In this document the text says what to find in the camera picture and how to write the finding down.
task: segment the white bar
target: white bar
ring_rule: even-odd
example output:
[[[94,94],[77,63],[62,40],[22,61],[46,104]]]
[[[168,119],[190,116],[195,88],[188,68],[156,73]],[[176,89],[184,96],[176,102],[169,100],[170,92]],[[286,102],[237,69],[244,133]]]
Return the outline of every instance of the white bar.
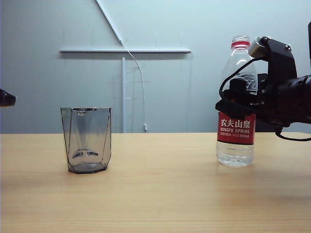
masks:
[[[104,50],[104,49],[79,49],[79,48],[61,48],[60,52],[127,52],[124,49],[116,49],[116,50]],[[188,49],[128,49],[128,51],[132,53],[189,53],[191,50]]]
[[[122,131],[126,133],[126,123],[125,123],[125,87],[126,87],[126,79],[125,79],[125,58],[122,58]]]
[[[116,35],[118,41],[123,45],[122,40],[121,40],[121,38],[119,37],[119,35],[118,35],[118,33],[117,33],[115,27],[113,26],[112,22],[111,22],[110,19],[108,18],[108,15],[105,13],[104,7],[99,3],[98,0],[96,0],[96,2],[97,2],[97,4],[98,4],[99,8],[101,9],[103,15],[104,15],[105,18],[107,19],[107,21],[108,21],[108,23],[109,23],[109,25],[110,25],[110,27],[111,27],[113,33]]]

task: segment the plastic water bottle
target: plastic water bottle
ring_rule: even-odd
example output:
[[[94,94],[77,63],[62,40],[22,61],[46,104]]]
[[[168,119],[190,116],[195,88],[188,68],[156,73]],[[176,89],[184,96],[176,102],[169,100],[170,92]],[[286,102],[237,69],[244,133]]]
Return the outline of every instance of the plastic water bottle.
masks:
[[[232,39],[231,55],[222,74],[225,79],[238,68],[251,60],[248,55],[250,46],[246,35],[236,36]],[[247,91],[257,93],[257,74],[253,63],[248,65],[234,78],[247,81]],[[229,89],[229,82],[224,90]],[[244,120],[230,118],[219,112],[217,132],[217,157],[218,161],[228,166],[246,166],[252,163],[254,157],[254,134],[256,115],[246,116]]]

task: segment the red label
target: red label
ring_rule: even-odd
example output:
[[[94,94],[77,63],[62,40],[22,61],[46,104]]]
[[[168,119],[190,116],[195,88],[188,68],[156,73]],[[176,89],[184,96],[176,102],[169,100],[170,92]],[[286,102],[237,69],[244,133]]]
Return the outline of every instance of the red label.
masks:
[[[217,141],[233,144],[254,144],[256,115],[245,116],[244,120],[230,118],[218,113]]]

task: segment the wooden table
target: wooden table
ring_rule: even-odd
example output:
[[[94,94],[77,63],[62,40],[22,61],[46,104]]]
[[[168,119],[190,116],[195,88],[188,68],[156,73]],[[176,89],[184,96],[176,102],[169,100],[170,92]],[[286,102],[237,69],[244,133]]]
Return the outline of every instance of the wooden table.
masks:
[[[311,232],[311,142],[257,133],[244,168],[219,164],[215,143],[215,133],[112,134],[108,170],[77,175],[62,134],[4,134],[1,230]]]

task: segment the wall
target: wall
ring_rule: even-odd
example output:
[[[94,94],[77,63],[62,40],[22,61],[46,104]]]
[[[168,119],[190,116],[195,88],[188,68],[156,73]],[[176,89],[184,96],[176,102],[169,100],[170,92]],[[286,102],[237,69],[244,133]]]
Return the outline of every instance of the wall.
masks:
[[[101,0],[128,48],[179,48],[137,54],[149,132],[214,132],[220,74],[232,36],[269,35],[291,43],[298,75],[310,74],[311,1]],[[121,132],[125,57],[127,131],[143,131],[140,73],[128,54],[61,54],[61,47],[121,49],[94,0],[2,0],[1,86],[17,95],[3,108],[2,133],[60,133],[61,106],[111,106]],[[266,64],[256,64],[259,72]],[[293,131],[311,132],[295,125]]]

